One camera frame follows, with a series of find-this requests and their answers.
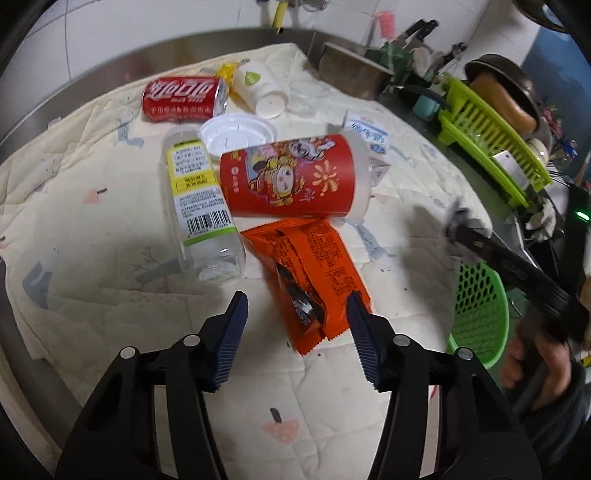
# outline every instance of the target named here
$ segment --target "green indicator light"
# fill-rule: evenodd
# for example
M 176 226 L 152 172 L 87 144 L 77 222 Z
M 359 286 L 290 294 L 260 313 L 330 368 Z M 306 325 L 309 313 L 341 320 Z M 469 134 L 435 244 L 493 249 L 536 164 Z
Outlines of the green indicator light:
M 584 220 L 585 222 L 588 222 L 589 220 L 591 220 L 589 215 L 587 215 L 584 212 L 577 212 L 577 217 L 579 217 L 581 220 Z

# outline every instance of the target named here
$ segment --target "coca-cola can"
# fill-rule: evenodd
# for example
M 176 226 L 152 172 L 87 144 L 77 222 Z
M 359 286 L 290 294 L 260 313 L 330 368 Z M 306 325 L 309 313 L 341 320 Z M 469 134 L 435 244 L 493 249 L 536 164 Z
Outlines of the coca-cola can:
M 142 111 L 153 122 L 205 122 L 226 111 L 228 95 L 218 77 L 162 77 L 146 86 Z

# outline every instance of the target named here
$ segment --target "green leaf logo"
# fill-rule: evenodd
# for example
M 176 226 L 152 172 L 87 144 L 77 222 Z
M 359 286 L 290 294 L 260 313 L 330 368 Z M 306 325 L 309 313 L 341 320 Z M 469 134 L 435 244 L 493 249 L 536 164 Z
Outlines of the green leaf logo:
M 246 72 L 246 76 L 244 77 L 244 83 L 247 87 L 253 86 L 259 80 L 261 80 L 261 75 L 256 72 Z

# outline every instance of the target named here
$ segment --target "orange snack wrapper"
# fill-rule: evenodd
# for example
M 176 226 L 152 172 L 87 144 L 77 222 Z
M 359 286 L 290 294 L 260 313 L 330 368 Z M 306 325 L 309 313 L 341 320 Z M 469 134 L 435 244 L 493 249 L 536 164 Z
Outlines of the orange snack wrapper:
M 324 338 L 332 340 L 349 328 L 346 301 L 351 292 L 360 292 L 371 311 L 363 281 L 338 232 L 328 221 L 285 219 L 242 235 L 260 255 L 274 261 L 268 266 L 282 272 L 279 277 L 285 326 L 291 344 L 300 354 L 309 353 Z M 296 309 L 294 290 L 304 292 L 302 295 L 319 306 L 315 309 L 321 309 L 319 319 L 310 320 Z

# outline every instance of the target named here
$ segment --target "green dish rack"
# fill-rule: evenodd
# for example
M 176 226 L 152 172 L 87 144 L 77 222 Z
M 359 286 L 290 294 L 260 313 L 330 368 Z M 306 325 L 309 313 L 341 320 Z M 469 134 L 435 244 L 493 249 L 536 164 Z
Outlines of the green dish rack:
M 449 351 L 467 346 L 490 369 L 501 358 L 508 335 L 509 307 L 499 274 L 484 262 L 462 264 Z
M 510 207 L 527 207 L 525 192 L 493 156 L 504 150 L 511 152 L 536 192 L 552 182 L 547 170 L 513 127 L 474 90 L 451 75 L 446 75 L 445 82 L 452 108 L 439 113 L 439 140 L 445 145 L 457 142 L 476 159 L 508 194 Z

